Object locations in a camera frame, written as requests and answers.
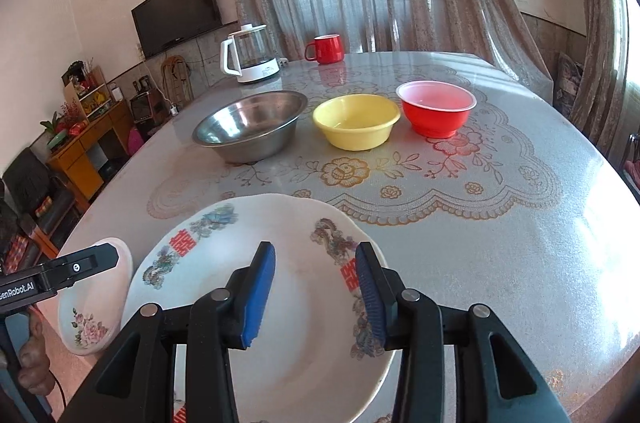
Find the stainless steel bowl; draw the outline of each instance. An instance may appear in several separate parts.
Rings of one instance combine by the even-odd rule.
[[[193,141],[215,149],[229,163],[268,158],[291,141],[307,102],[295,91],[241,98],[202,120],[193,130]]]

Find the glass kettle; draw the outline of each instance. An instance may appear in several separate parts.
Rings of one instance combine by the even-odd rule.
[[[233,68],[229,67],[229,52]],[[238,78],[238,82],[255,82],[280,70],[276,54],[269,46],[266,25],[245,24],[229,34],[220,44],[220,70]]]

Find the floor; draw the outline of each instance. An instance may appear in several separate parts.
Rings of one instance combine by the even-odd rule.
[[[56,375],[69,400],[92,367],[91,359],[72,355],[60,340],[53,328],[45,321],[44,335],[47,342],[47,354],[51,360],[51,370]],[[626,363],[616,376],[595,396],[571,414],[572,423],[605,423],[615,411],[624,395],[635,381],[640,378],[640,351]],[[58,389],[47,396],[58,419],[63,410],[62,398]]]

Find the kettle handle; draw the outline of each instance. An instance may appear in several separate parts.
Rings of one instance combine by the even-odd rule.
[[[232,53],[231,56],[234,59],[234,63],[237,67],[240,67],[240,62],[238,60],[238,52],[236,51],[236,46],[234,45],[234,40],[232,38],[227,38],[222,41],[220,44],[220,71],[227,75],[233,75],[235,77],[241,77],[242,73],[240,71],[236,71],[235,69],[231,69],[229,67],[229,47],[231,46]]]

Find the kettle lid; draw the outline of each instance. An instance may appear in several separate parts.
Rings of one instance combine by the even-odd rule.
[[[267,28],[266,24],[261,24],[260,26],[254,26],[253,24],[249,23],[249,24],[243,24],[239,31],[235,31],[233,33],[229,34],[229,37],[231,36],[239,36],[239,35],[246,35],[249,33],[254,33],[256,31],[260,31],[261,29],[265,29]]]

